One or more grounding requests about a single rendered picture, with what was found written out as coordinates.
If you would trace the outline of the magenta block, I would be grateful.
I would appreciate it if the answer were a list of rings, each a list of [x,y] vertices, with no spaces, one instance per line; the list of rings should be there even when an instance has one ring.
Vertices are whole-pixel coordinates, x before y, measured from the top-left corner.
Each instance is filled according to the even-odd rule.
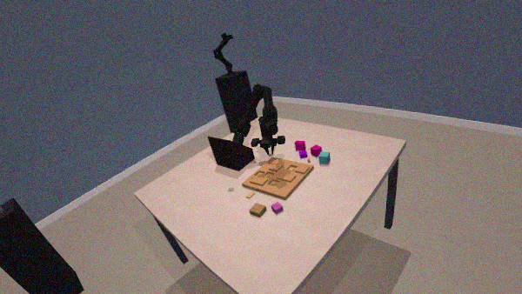
[[[296,141],[295,142],[296,150],[305,150],[305,141]]]

